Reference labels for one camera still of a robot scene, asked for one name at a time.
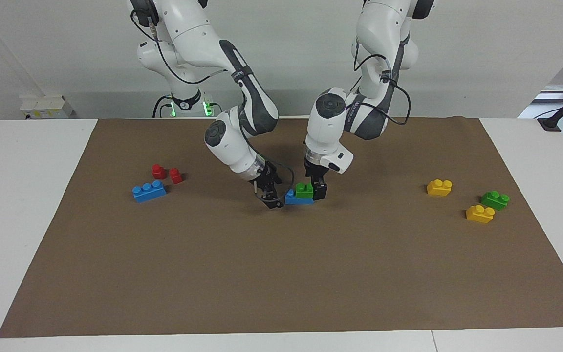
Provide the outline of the white power strip box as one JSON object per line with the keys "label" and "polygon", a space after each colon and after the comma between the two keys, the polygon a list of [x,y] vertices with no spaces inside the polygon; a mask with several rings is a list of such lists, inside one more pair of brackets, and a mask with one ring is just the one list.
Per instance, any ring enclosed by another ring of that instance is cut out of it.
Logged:
{"label": "white power strip box", "polygon": [[25,119],[70,119],[74,115],[72,106],[62,95],[22,96],[20,112]]}

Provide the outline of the blue three-stud block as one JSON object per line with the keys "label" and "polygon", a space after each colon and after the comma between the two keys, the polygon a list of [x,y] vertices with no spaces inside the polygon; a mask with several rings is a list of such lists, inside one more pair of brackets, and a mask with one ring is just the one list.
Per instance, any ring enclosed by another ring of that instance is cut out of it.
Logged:
{"label": "blue three-stud block", "polygon": [[285,205],[312,205],[314,200],[312,198],[298,198],[294,189],[288,190],[284,195]]}
{"label": "blue three-stud block", "polygon": [[160,180],[154,180],[152,183],[144,183],[141,186],[132,188],[132,198],[134,198],[137,203],[161,198],[166,194],[165,186]]}

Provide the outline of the yellow two-stud block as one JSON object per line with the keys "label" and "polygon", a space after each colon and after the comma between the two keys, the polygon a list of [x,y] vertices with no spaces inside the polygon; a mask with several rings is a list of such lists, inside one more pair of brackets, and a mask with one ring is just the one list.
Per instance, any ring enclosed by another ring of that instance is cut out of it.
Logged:
{"label": "yellow two-stud block", "polygon": [[453,183],[450,180],[435,179],[428,183],[426,190],[427,194],[432,196],[447,196],[451,193]]}
{"label": "yellow two-stud block", "polygon": [[478,223],[489,223],[494,219],[496,211],[491,207],[484,207],[483,205],[475,205],[469,207],[465,211],[466,219],[478,222]]}

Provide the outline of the brown table mat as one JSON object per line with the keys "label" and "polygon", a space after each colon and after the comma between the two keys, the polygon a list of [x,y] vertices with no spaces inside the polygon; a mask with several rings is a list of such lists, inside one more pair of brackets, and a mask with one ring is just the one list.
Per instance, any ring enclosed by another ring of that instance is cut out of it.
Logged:
{"label": "brown table mat", "polygon": [[[96,123],[0,338],[563,326],[561,259],[479,120],[346,135],[326,199],[276,210],[206,149],[208,125]],[[137,203],[157,163],[167,194]],[[435,179],[451,193],[427,194]],[[507,207],[467,220],[491,190]]]}

